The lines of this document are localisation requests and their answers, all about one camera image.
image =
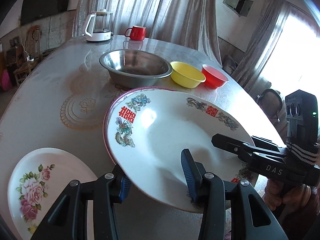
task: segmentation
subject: plate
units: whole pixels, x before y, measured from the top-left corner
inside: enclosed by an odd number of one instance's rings
[[[29,240],[54,201],[73,180],[96,180],[96,175],[74,155],[55,148],[41,148],[25,155],[8,184],[8,204],[15,227]],[[88,239],[93,238],[93,204],[88,203]]]
[[[188,148],[196,162],[223,180],[249,179],[237,155],[215,148],[214,134],[248,142],[249,134],[228,113],[193,95],[162,89],[137,90],[115,101],[106,115],[104,139],[109,154],[130,180],[151,198],[188,212],[202,212],[192,202],[181,166]]]

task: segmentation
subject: glossy table surface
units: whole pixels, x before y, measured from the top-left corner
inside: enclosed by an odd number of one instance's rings
[[[97,175],[112,171],[113,163],[105,149],[102,122],[111,102],[126,91],[113,83],[99,57],[115,49],[141,49],[167,61],[182,61],[201,69],[208,64],[221,70],[200,52],[158,40],[130,41],[115,36],[104,43],[72,38],[50,54],[19,87],[0,122],[0,213],[17,233],[9,214],[6,188],[18,161],[42,147],[72,153]],[[250,135],[283,142],[254,100],[229,77],[222,88],[204,84],[185,89],[170,77],[156,86],[187,92],[210,101],[229,112]],[[265,180],[257,182],[259,190]],[[197,239],[202,215],[163,205],[132,187],[128,198],[116,205],[121,239]]]

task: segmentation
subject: camera lens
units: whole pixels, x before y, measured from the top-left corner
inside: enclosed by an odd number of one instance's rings
[[[300,112],[301,112],[300,104],[297,104],[297,106],[296,106],[296,114],[300,115]]]
[[[294,117],[294,114],[295,114],[294,104],[290,105],[290,114],[292,117]]]

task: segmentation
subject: stainless steel bowl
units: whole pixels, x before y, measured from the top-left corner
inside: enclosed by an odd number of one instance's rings
[[[119,49],[100,57],[110,77],[128,88],[153,86],[159,78],[172,73],[171,65],[163,58],[140,50]]]

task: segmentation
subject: electric kettle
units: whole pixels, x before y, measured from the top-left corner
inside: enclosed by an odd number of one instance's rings
[[[100,9],[89,14],[84,22],[82,32],[87,41],[99,42],[111,39],[112,12]]]

